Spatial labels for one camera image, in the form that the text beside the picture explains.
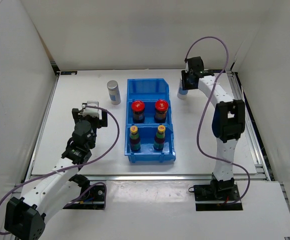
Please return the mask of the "red-lid sauce jar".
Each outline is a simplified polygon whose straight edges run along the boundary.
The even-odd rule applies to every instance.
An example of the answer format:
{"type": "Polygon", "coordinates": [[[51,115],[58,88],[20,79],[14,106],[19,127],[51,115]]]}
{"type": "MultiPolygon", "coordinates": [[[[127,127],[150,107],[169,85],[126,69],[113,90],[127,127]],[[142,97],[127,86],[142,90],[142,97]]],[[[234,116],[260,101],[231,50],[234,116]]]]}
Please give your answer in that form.
{"type": "Polygon", "coordinates": [[[132,119],[134,123],[143,123],[145,120],[145,103],[141,100],[135,100],[131,104],[132,119]]]}
{"type": "Polygon", "coordinates": [[[154,120],[157,123],[164,123],[167,118],[167,112],[169,109],[169,104],[166,100],[159,99],[155,102],[155,115],[154,120]]]}

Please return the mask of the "yellow-cap sauce bottle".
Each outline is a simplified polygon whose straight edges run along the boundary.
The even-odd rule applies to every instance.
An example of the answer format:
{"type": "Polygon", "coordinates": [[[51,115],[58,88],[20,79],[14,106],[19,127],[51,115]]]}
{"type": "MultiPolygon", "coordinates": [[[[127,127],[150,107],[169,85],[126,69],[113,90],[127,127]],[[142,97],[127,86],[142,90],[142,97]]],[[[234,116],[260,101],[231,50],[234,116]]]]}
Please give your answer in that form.
{"type": "Polygon", "coordinates": [[[136,125],[132,125],[129,129],[129,144],[130,149],[134,152],[141,149],[141,138],[136,125]]]}
{"type": "Polygon", "coordinates": [[[153,147],[160,151],[164,148],[166,138],[166,127],[164,125],[159,125],[157,127],[157,132],[154,137],[153,147]]]}

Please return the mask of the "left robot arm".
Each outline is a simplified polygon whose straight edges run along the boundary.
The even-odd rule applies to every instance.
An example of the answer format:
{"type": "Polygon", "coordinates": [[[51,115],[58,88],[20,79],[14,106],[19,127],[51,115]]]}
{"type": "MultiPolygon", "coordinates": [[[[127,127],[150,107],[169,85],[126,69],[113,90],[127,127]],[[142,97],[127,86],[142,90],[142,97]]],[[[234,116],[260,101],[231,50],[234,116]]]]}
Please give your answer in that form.
{"type": "Polygon", "coordinates": [[[4,234],[20,240],[37,240],[48,221],[64,207],[85,200],[94,187],[80,170],[93,163],[91,150],[96,145],[97,130],[108,125],[108,110],[84,103],[72,109],[74,130],[65,151],[51,172],[30,179],[16,189],[38,182],[20,198],[12,197],[6,204],[4,234]]]}

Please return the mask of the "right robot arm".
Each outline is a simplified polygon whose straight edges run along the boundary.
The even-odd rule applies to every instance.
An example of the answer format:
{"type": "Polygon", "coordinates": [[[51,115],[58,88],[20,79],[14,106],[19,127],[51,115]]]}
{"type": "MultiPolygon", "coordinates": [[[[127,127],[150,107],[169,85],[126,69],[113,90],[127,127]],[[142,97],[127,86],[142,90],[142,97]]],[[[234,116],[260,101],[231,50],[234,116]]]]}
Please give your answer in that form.
{"type": "Polygon", "coordinates": [[[214,107],[212,132],[216,138],[216,163],[208,187],[215,200],[228,198],[234,190],[233,162],[237,143],[245,131],[245,103],[231,97],[217,82],[211,70],[204,69],[200,56],[185,60],[181,71],[183,90],[200,90],[214,107]]]}

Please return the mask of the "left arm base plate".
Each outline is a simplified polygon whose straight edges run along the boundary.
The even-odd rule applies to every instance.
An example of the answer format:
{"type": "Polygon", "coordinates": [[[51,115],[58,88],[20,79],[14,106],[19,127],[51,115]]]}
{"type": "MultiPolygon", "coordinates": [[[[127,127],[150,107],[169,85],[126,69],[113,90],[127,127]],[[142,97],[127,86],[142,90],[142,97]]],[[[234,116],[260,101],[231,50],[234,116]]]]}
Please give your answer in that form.
{"type": "Polygon", "coordinates": [[[104,182],[96,182],[88,186],[87,192],[78,200],[68,203],[64,210],[105,210],[107,199],[107,186],[104,182]]]}

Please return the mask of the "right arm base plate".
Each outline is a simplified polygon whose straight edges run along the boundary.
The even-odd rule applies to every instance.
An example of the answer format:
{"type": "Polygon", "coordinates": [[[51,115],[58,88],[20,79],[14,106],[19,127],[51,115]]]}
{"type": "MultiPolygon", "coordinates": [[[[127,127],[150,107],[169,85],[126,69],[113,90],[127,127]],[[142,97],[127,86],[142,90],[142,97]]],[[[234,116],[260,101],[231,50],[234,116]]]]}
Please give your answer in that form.
{"type": "Polygon", "coordinates": [[[209,184],[193,185],[188,188],[188,192],[194,194],[195,210],[197,212],[217,212],[217,211],[242,211],[243,206],[240,198],[238,186],[234,184],[232,190],[215,196],[209,184]]]}

